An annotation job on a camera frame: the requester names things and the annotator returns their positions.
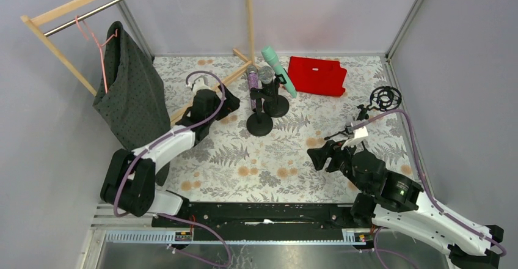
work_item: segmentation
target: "wooden clothes rack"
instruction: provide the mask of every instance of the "wooden clothes rack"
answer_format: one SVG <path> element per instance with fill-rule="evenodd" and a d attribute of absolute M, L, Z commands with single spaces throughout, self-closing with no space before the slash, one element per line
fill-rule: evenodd
<path fill-rule="evenodd" d="M 62 17 L 63 15 L 72 12 L 80 7 L 85 6 L 88 3 L 91 3 L 95 0 L 72 0 L 66 4 L 63 4 L 59 7 L 56 7 L 55 9 L 52 9 L 50 11 L 47 11 L 37 17 L 29 18 L 27 15 L 23 15 L 21 17 L 21 20 L 31 29 L 31 31 L 49 48 L 49 50 L 56 55 L 56 57 L 61 61 L 61 63 L 64 64 L 71 72 L 74 74 L 74 76 L 83 84 L 83 86 L 86 87 L 86 89 L 92 93 L 92 95 L 96 95 L 97 91 L 93 88 L 93 86 L 88 82 L 88 80 L 85 79 L 84 75 L 79 72 L 79 70 L 65 57 L 65 55 L 50 41 L 48 37 L 50 37 L 53 34 L 56 34 L 76 23 L 76 19 L 70 20 L 60 26 L 55 27 L 54 29 L 48 31 L 48 32 L 42 32 L 40 29 L 40 26 L 48 23 L 50 21 L 55 20 L 56 18 Z M 91 10 L 90 12 L 87 12 L 83 15 L 80 15 L 77 17 L 78 21 L 85 20 L 88 17 L 91 17 L 92 15 L 95 15 L 104 9 L 107 9 L 108 7 L 111 7 L 120 1 L 124 0 L 113 0 L 109 3 L 106 3 L 102 6 L 97 7 L 96 9 Z M 226 78 L 223 79 L 223 83 L 228 86 L 235 80 L 237 80 L 245 71 L 246 68 L 253 64 L 255 65 L 255 56 L 254 56 L 254 23 L 253 23 L 253 11 L 252 11 L 252 0 L 246 0 L 246 13 L 247 13 L 247 25 L 248 25 L 248 41 L 249 41 L 249 55 L 246 56 L 243 53 L 241 53 L 238 49 L 234 48 L 233 54 L 235 56 L 238 56 L 244 64 L 238 68 L 236 71 L 234 71 L 232 74 L 228 75 Z M 217 85 L 213 87 L 213 90 L 218 90 Z M 176 121 L 180 120 L 183 113 L 187 110 L 189 106 L 191 106 L 192 102 L 185 105 L 183 108 L 175 112 L 170 120 L 171 124 L 174 124 Z"/>

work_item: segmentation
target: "floral pattern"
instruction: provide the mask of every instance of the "floral pattern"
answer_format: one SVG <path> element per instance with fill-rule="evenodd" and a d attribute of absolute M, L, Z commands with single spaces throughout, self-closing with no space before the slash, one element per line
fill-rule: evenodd
<path fill-rule="evenodd" d="M 331 59 L 348 71 L 342 97 L 299 93 L 292 98 L 280 89 L 290 102 L 290 111 L 274 119 L 273 130 L 261 138 L 246 130 L 252 114 L 246 77 L 229 85 L 241 99 L 240 108 L 213 123 L 209 136 L 171 162 L 163 188 L 191 201 L 352 203 L 358 189 L 339 172 L 316 171 L 306 151 L 323 146 L 325 136 L 352 122 L 359 111 L 356 106 L 368 103 L 371 91 L 389 82 L 379 57 Z M 288 57 L 280 61 L 288 67 Z M 266 65 L 260 57 L 257 63 Z M 164 80 L 169 114 L 191 100 L 192 93 L 184 85 L 190 72 L 207 70 L 224 78 L 242 64 L 237 57 L 157 57 L 155 67 Z M 209 81 L 211 86 L 216 84 L 214 79 Z M 366 147 L 385 160 L 390 170 L 413 178 L 400 118 L 384 117 L 368 130 Z"/>

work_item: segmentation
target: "microphone grille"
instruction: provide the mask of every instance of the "microphone grille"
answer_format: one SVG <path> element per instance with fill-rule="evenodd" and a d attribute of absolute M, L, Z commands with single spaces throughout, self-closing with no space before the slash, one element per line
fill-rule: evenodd
<path fill-rule="evenodd" d="M 257 73 L 257 76 L 259 77 L 259 80 L 262 83 L 271 83 L 272 79 L 274 78 L 274 70 L 270 66 L 263 66 L 259 68 L 259 72 Z"/>

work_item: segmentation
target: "gray wall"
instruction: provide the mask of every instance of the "gray wall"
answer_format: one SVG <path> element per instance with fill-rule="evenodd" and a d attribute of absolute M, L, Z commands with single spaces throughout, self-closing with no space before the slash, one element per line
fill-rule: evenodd
<path fill-rule="evenodd" d="M 436 196 L 518 262 L 518 0 L 426 0 L 393 58 Z"/>
<path fill-rule="evenodd" d="M 252 0 L 255 49 L 385 52 L 414 0 Z M 155 54 L 247 51 L 244 0 L 128 0 Z"/>
<path fill-rule="evenodd" d="M 90 92 L 20 20 L 67 1 L 0 0 L 0 268 L 75 267 L 119 148 Z M 102 39 L 119 18 L 113 8 L 88 24 Z M 75 27 L 51 40 L 97 88 L 93 41 Z"/>

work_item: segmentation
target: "pink hanger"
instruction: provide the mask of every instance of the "pink hanger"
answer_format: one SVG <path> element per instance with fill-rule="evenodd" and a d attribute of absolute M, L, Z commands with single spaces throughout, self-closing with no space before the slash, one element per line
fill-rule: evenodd
<path fill-rule="evenodd" d="M 104 47 L 108 42 L 110 42 L 110 40 L 113 38 L 113 37 L 117 37 L 117 34 L 119 32 L 119 29 L 116 29 L 115 30 L 115 34 L 111 35 L 107 40 L 106 42 L 104 42 L 103 44 L 100 44 L 99 41 L 97 40 L 97 38 L 95 37 L 95 35 L 93 34 L 92 30 L 88 27 L 88 24 L 86 24 L 86 21 L 82 20 L 82 22 L 84 23 L 84 26 L 86 27 L 86 29 L 88 30 L 88 32 L 90 33 L 90 35 L 92 35 L 92 38 L 93 38 L 93 41 L 97 44 L 97 48 L 99 48 L 99 53 L 101 54 L 101 67 L 103 68 L 103 81 L 104 81 L 104 92 L 105 93 L 108 93 L 108 84 L 106 83 L 106 71 L 104 69 L 104 56 L 103 56 L 103 49 L 102 47 Z M 81 31 L 82 35 L 84 36 L 84 38 L 88 41 L 88 36 L 84 33 L 84 31 L 81 29 L 81 25 L 79 25 L 79 21 L 78 21 L 78 16 L 76 15 L 76 24 L 78 25 L 78 28 L 79 30 Z"/>

